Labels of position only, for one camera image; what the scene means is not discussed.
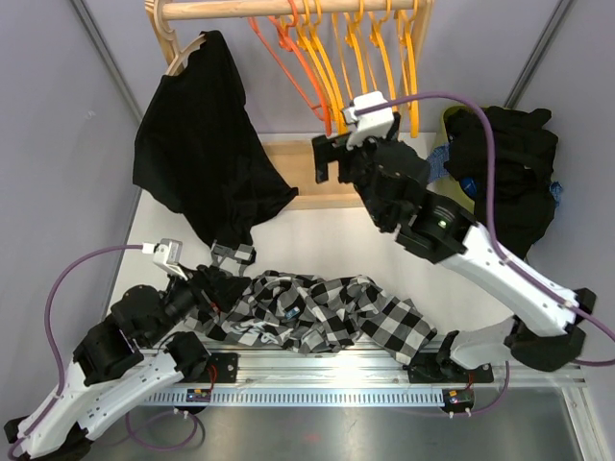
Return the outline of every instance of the gray floor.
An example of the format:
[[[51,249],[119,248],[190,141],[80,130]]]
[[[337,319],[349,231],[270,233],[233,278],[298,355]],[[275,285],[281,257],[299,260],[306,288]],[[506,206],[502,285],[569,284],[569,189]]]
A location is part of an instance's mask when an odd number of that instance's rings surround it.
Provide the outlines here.
[[[479,394],[479,406],[494,397]],[[159,410],[140,408],[135,425]],[[153,453],[131,442],[96,445],[87,460],[581,460],[563,399],[556,391],[513,390],[493,413],[470,420],[408,414],[406,408],[209,408],[201,415],[207,440],[199,448]],[[191,425],[171,418],[143,439],[173,444]],[[125,434],[116,424],[101,442]]]

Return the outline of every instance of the gray wall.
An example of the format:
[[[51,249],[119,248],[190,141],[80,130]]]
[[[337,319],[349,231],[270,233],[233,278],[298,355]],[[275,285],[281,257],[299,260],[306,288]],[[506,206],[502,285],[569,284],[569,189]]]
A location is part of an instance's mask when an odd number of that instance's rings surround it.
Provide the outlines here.
[[[615,328],[613,17],[612,0],[577,2],[520,105],[553,111],[549,128],[560,139],[554,169],[564,186],[562,205],[529,260],[558,282],[596,291],[596,316],[611,328]],[[612,342],[591,327],[586,330],[587,358],[615,356]],[[585,373],[615,454],[615,368]]]
[[[158,42],[143,9],[142,0],[86,0],[111,51],[142,109],[146,109],[165,70]],[[419,66],[419,88],[444,89],[472,97],[480,104],[501,104],[512,88],[532,46],[553,10],[556,0],[436,0],[430,32]],[[274,30],[262,19],[260,27],[274,41]],[[245,19],[176,21],[183,45],[202,30],[221,30],[233,52],[248,93],[247,109],[260,133],[317,133],[321,123],[312,115],[281,69],[249,28]],[[364,31],[368,31],[365,20]],[[393,21],[385,41],[400,75]],[[328,20],[321,38],[330,56],[337,56]],[[346,48],[346,62],[352,51]],[[386,88],[375,49],[370,47],[379,86]],[[308,88],[303,72],[288,53],[284,61]],[[442,110],[451,103],[424,103],[422,130],[435,131]]]
[[[136,123],[68,1],[3,3],[0,41],[3,425],[57,383],[42,326],[55,278],[80,255],[124,241]],[[53,328],[65,359],[100,319],[117,261],[91,261],[61,289]]]

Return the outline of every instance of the yellow hanger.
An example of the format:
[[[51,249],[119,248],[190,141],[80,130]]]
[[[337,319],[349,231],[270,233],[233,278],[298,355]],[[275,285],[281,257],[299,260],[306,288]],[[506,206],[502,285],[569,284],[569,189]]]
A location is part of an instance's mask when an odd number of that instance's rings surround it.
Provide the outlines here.
[[[320,0],[315,0],[315,3],[317,19],[316,22],[310,22],[308,24],[309,38],[312,47],[320,55],[320,58],[325,65],[325,69],[327,70],[329,82],[331,84],[333,95],[335,97],[335,105],[337,110],[340,112],[340,124],[338,125],[337,130],[340,134],[344,134],[348,131],[346,123],[344,123],[343,117],[341,116],[341,110],[344,109],[344,100],[342,99],[342,93],[339,89],[339,83],[337,82],[337,77],[335,76],[335,72],[333,71],[333,67],[331,66],[331,61],[329,60],[327,51],[325,51],[325,47],[323,46],[322,42],[320,41],[320,37],[318,36],[318,26],[323,20],[323,11],[320,5]]]
[[[365,48],[365,41],[363,40],[363,32],[361,31],[361,21],[363,20],[363,10],[364,10],[364,0],[359,0],[359,7],[358,7],[358,15],[354,15],[354,20],[353,25],[354,27],[354,32],[355,34],[357,34],[357,38],[358,38],[358,51],[359,53],[363,56],[363,51],[365,51],[365,63],[367,64],[367,70],[369,72],[369,77],[372,81],[372,89],[374,91],[378,90],[378,84],[376,83],[376,77],[374,77],[374,70],[372,68],[372,62],[370,62],[369,60],[369,53],[367,52],[367,48]],[[353,43],[352,40],[349,41],[348,37],[346,37],[346,41],[351,44]]]
[[[333,25],[333,34],[335,35],[335,43],[337,43],[337,54],[339,55],[339,61],[342,64],[342,74],[344,75],[344,82],[346,83],[346,90],[348,91],[348,101],[352,101],[353,89],[350,86],[350,80],[348,79],[348,72],[346,71],[346,61],[344,60],[344,50],[342,50],[342,41],[339,39],[339,30],[337,27],[337,13],[333,12],[331,15],[331,21]]]
[[[369,12],[369,18],[372,21],[372,32],[369,36],[370,41],[381,52],[382,65],[384,66],[384,73],[386,74],[386,83],[388,85],[389,98],[391,100],[396,98],[395,82],[393,79],[393,71],[391,70],[391,62],[386,52],[386,46],[384,46],[384,40],[382,39],[381,26],[388,21],[391,15],[391,8],[393,6],[393,0],[386,0],[386,14],[380,20],[376,20],[376,15],[373,12]]]
[[[414,61],[414,48],[412,47],[412,39],[410,37],[410,28],[412,20],[416,17],[418,0],[414,0],[413,15],[408,19],[405,11],[395,12],[397,20],[397,36],[400,42],[400,60],[402,61],[402,76],[404,80],[404,90],[406,95],[416,94],[418,92],[416,82],[416,63]],[[407,67],[404,59],[404,49],[407,53]],[[413,101],[409,104],[410,114],[410,135],[416,137],[419,134],[419,104],[418,101]]]
[[[316,69],[320,83],[325,88],[325,91],[327,93],[327,99],[329,100],[329,104],[332,110],[333,120],[335,122],[335,126],[337,127],[337,130],[339,131],[340,127],[344,126],[345,123],[344,123],[344,120],[342,119],[341,108],[337,105],[337,98],[332,89],[331,83],[329,82],[327,73],[325,72],[325,69],[323,68],[320,60],[318,59],[318,55],[314,51],[314,48],[311,44],[311,40],[309,37],[311,17],[310,17],[308,0],[304,0],[304,8],[306,12],[303,15],[303,20],[300,22],[300,24],[297,25],[297,28],[296,28],[297,37],[298,37],[297,45],[303,50],[307,51],[307,53],[309,54],[313,68]]]
[[[369,92],[367,88],[367,80],[365,79],[365,68],[363,67],[363,56],[361,55],[361,49],[358,46],[357,39],[357,24],[363,19],[363,0],[359,0],[358,7],[358,17],[355,15],[354,19],[351,19],[348,13],[344,13],[344,17],[346,18],[346,43],[353,49],[355,52],[355,59],[357,60],[357,68],[358,68],[358,78],[361,82],[361,93]]]

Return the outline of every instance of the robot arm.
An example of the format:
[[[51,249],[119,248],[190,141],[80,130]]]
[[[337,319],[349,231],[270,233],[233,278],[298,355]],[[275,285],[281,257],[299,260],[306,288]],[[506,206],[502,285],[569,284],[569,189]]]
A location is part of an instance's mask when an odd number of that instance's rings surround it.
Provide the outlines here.
[[[81,459],[92,442],[149,396],[204,373],[209,352],[194,332],[175,333],[151,358],[138,349],[154,348],[197,306],[224,305],[208,285],[208,268],[180,266],[181,247],[169,239],[143,246],[169,275],[166,290],[146,285],[128,290],[73,352],[61,394],[57,387],[32,415],[5,425],[9,442],[22,440],[18,459]],[[56,402],[47,410],[52,400]]]
[[[397,232],[397,243],[408,252],[461,274],[514,312],[489,328],[449,333],[439,354],[441,368],[473,370],[512,356],[550,372],[577,358],[585,333],[567,307],[591,313],[595,295],[558,286],[506,249],[501,259],[485,226],[454,200],[427,190],[430,166],[397,140],[399,114],[389,108],[356,115],[385,102],[377,91],[358,96],[343,110],[346,123],[354,126],[350,133],[312,139],[316,182],[326,181],[328,164],[337,161],[338,180],[355,186],[381,231]],[[566,305],[520,276],[509,262],[549,286]]]

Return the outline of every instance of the clothing tag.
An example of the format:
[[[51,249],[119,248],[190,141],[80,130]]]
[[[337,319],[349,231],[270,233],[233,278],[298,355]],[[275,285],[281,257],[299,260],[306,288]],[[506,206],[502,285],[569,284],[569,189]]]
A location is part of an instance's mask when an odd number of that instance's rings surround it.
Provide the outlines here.
[[[299,312],[301,312],[299,307],[293,307],[292,309],[290,309],[288,312],[284,314],[284,317],[286,317],[286,320],[290,320],[293,317],[295,317],[297,314],[299,314]]]

